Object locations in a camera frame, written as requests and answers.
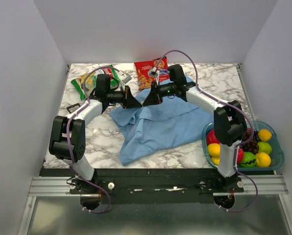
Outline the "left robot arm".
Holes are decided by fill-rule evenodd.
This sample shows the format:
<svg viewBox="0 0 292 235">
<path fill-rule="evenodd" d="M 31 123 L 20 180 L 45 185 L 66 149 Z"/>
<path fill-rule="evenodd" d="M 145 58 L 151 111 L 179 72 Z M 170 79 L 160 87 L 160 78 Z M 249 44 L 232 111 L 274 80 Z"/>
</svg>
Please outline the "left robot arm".
<svg viewBox="0 0 292 235">
<path fill-rule="evenodd" d="M 111 88 L 111 79 L 110 75 L 99 74 L 96 87 L 83 105 L 67 116 L 56 116 L 52 124 L 49 153 L 70 164 L 86 193 L 93 193 L 98 187 L 97 173 L 84 156 L 86 126 L 111 105 L 120 104 L 124 109 L 142 106 L 126 85 L 131 80 L 127 73 L 120 73 L 117 88 Z"/>
</svg>

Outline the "light blue shirt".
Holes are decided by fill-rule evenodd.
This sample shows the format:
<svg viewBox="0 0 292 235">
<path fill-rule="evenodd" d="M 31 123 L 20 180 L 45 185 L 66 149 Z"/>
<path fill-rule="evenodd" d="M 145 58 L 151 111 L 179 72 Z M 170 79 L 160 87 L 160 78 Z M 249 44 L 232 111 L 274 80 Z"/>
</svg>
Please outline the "light blue shirt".
<svg viewBox="0 0 292 235">
<path fill-rule="evenodd" d="M 177 97 L 164 97 L 159 105 L 135 109 L 117 107 L 110 116 L 124 136 L 119 159 L 129 165 L 159 150 L 199 141 L 213 116 Z"/>
</svg>

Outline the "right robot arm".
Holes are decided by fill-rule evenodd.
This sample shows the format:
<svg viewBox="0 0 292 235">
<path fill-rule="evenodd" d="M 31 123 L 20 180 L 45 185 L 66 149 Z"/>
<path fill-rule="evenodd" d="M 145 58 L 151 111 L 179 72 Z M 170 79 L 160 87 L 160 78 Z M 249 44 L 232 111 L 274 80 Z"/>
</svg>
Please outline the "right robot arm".
<svg viewBox="0 0 292 235">
<path fill-rule="evenodd" d="M 237 177 L 237 156 L 247 130 L 244 113 L 237 101 L 227 102 L 211 95 L 193 81 L 187 81 L 179 64 L 168 67 L 170 83 L 159 83 L 159 72 L 156 67 L 148 74 L 156 80 L 151 83 L 150 92 L 143 106 L 159 105 L 166 96 L 174 95 L 185 102 L 195 104 L 213 115 L 214 133 L 220 142 L 219 177 L 215 187 L 221 192 L 232 187 Z"/>
</svg>

